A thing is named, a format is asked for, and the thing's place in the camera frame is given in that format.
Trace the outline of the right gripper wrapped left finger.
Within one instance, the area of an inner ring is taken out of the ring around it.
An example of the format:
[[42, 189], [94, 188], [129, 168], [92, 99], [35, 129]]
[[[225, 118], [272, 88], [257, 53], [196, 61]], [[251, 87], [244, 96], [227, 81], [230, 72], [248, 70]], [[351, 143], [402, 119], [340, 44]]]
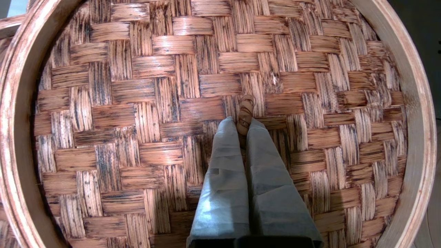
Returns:
[[247, 177], [232, 117], [219, 123], [187, 238], [189, 248], [233, 248], [251, 234]]

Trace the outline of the right gripper wrapped right finger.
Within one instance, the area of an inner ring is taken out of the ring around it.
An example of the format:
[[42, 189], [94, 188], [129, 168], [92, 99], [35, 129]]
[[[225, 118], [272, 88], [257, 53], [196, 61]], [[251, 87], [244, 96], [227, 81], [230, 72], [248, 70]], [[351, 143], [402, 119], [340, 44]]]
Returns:
[[265, 125], [252, 119], [247, 134], [252, 198], [252, 245], [322, 248], [323, 239]]

